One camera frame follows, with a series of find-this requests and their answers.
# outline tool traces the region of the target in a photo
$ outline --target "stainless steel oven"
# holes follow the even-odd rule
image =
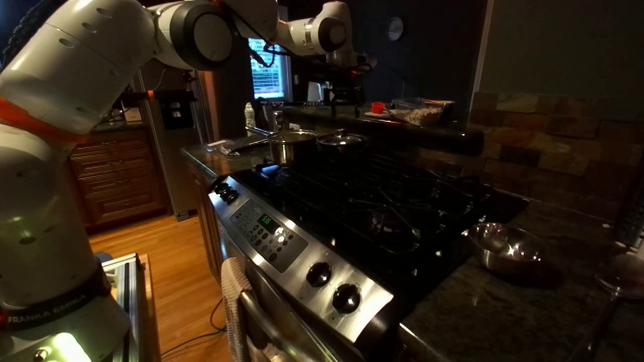
[[[231,297],[238,361],[397,361],[397,324],[470,256],[455,239],[490,197],[371,152],[220,178],[215,266],[231,258],[249,281]]]

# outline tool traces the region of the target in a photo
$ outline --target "tile backsplash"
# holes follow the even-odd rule
[[[585,98],[480,92],[470,125],[486,132],[480,158],[422,149],[420,164],[609,221],[642,164],[644,119],[598,119]]]

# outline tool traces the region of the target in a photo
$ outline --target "kitchen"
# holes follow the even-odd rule
[[[513,223],[548,241],[567,275],[559,288],[513,285],[470,260],[422,302],[420,310],[430,308],[431,318],[404,324],[426,337],[424,343],[407,340],[410,348],[430,361],[477,361],[486,358],[484,352],[510,361],[568,361],[602,312],[596,303],[602,290],[592,288],[590,271],[611,248],[625,201],[632,196],[631,181],[641,169],[642,74],[632,46],[642,39],[642,26],[635,20],[641,4],[533,7],[496,0],[488,8],[471,2],[470,11],[464,4],[349,4],[355,7],[356,49],[373,52],[380,67],[364,81],[367,98],[455,98],[455,117],[486,134],[480,155],[420,147],[411,160],[441,175],[480,175],[498,190],[536,200]],[[402,18],[404,30],[391,41],[387,30],[395,16]],[[241,105],[230,106],[230,113],[241,110]],[[309,113],[297,108],[286,119],[323,122],[327,115],[319,113],[330,115],[324,106]],[[235,121],[235,131],[245,132],[241,115],[222,119]],[[609,357],[625,352],[622,361],[642,355],[641,348],[628,350],[642,343],[639,318],[642,306],[620,303],[612,335],[607,335],[620,337],[609,345],[618,348],[602,345],[605,357],[607,348]]]

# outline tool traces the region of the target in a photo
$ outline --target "kitchen cabinet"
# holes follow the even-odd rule
[[[87,229],[170,212],[146,127],[93,132],[67,164]]]

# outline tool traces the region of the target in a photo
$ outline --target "robotic arm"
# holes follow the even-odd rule
[[[153,8],[137,0],[69,0],[0,72],[0,310],[8,313],[0,361],[33,361],[33,346],[62,333],[87,361],[106,361],[124,343],[129,322],[110,297],[74,216],[62,173],[67,149],[93,131],[148,61],[213,71],[238,36],[352,64],[344,2],[329,2],[309,20],[281,23],[274,0]]]

